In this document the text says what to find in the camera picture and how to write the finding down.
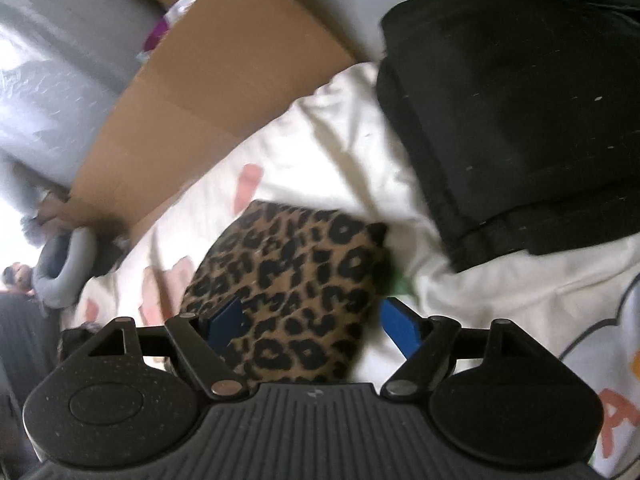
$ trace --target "person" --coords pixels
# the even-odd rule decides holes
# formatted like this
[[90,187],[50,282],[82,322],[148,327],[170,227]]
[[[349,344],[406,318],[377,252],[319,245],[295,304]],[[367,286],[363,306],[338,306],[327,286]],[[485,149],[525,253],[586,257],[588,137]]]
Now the person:
[[20,262],[8,266],[2,272],[2,282],[7,290],[27,295],[33,294],[33,269]]
[[38,464],[21,413],[56,367],[60,334],[60,312],[43,308],[23,290],[0,294],[0,466],[11,479]]

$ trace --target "cardboard box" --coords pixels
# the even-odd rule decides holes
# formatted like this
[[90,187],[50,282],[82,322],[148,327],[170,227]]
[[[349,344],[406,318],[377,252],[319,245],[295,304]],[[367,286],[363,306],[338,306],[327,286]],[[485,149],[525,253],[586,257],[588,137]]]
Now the cardboard box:
[[198,0],[116,104],[61,217],[137,240],[242,140],[353,63],[296,0]]

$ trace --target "white bedsheet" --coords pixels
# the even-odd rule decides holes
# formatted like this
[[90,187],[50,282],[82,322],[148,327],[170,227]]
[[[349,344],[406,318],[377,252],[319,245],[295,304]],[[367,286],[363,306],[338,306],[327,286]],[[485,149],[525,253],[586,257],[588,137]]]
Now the white bedsheet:
[[[483,328],[508,317],[559,354],[593,323],[614,317],[640,272],[640,235],[548,256],[515,253],[453,274],[406,153],[373,92],[376,65],[353,66],[238,146],[169,209],[115,273],[117,311],[139,319],[142,270],[197,265],[234,220],[238,176],[257,164],[255,198],[340,208],[390,226],[386,244],[412,284],[422,315]],[[403,358],[381,329],[369,331],[352,379],[389,377]]]

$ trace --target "leopard print fabric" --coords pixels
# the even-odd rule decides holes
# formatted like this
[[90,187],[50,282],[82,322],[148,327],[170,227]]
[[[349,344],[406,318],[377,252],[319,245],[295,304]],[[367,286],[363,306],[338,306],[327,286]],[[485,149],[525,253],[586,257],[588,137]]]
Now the leopard print fabric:
[[222,357],[249,384],[342,380],[378,299],[385,234],[339,211],[254,201],[210,248],[182,309],[242,299],[240,334]]

